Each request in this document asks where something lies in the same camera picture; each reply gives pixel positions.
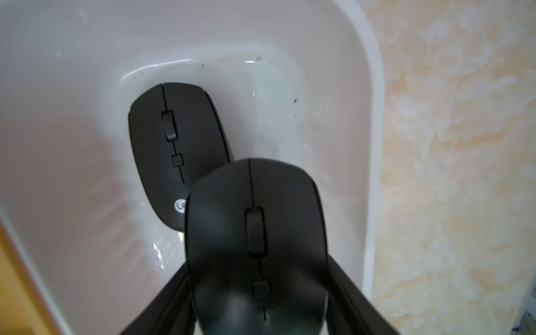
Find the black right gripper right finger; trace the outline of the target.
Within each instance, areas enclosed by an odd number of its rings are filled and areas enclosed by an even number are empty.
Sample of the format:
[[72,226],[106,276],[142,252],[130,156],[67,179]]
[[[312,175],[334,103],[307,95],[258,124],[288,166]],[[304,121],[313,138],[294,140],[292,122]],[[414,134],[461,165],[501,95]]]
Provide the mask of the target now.
[[398,335],[332,256],[328,257],[327,266],[326,324],[330,334]]

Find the black mouse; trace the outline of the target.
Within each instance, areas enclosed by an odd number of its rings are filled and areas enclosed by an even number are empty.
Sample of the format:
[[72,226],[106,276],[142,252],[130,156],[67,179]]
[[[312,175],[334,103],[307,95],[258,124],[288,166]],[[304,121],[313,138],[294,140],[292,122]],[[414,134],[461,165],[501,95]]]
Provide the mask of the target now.
[[212,99],[196,85],[156,85],[132,103],[128,129],[153,210],[167,227],[184,231],[191,188],[234,160]]
[[186,260],[204,334],[319,334],[327,235],[300,167],[243,159],[203,177],[186,209]]

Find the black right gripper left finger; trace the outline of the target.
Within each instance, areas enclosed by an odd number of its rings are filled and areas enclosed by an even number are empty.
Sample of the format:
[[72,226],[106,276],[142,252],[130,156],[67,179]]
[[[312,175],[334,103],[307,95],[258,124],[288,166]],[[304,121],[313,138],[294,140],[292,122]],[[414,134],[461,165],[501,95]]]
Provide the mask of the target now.
[[121,334],[194,334],[194,308],[186,263]]

